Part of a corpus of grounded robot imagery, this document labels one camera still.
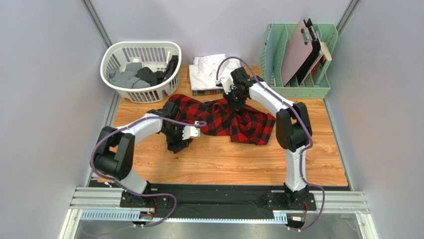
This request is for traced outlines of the red black plaid shirt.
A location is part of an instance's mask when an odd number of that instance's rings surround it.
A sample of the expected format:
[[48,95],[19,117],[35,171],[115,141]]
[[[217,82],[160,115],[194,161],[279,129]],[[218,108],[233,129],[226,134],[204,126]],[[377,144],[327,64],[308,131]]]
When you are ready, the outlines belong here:
[[236,143],[267,145],[276,122],[271,114],[248,105],[233,111],[224,98],[200,102],[186,95],[176,94],[168,102],[174,103],[179,109],[177,121],[204,121],[206,126],[201,127],[202,133],[209,136],[229,136],[230,141]]

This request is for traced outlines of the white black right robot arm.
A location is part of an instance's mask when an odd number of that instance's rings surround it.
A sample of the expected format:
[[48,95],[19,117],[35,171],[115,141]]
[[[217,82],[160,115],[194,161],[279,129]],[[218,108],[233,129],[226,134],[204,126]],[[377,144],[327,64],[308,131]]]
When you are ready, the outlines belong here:
[[232,71],[229,77],[217,78],[215,83],[223,87],[223,96],[232,110],[240,110],[247,99],[252,99],[275,117],[276,139],[286,157],[286,203],[291,207],[302,204],[309,194],[305,178],[305,157],[312,140],[312,127],[306,105],[295,104],[277,95],[266,82],[256,76],[249,76],[243,67]]

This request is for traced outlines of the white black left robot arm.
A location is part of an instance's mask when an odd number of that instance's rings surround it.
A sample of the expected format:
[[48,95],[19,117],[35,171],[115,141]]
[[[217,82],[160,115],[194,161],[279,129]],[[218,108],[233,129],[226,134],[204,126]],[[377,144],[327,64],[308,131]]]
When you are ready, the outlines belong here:
[[188,147],[190,139],[200,137],[200,128],[205,125],[202,121],[177,121],[178,111],[174,103],[166,103],[162,109],[150,110],[127,125],[104,127],[91,154],[93,172],[133,195],[149,196],[149,182],[133,169],[137,144],[152,134],[162,133],[171,151],[179,151]]

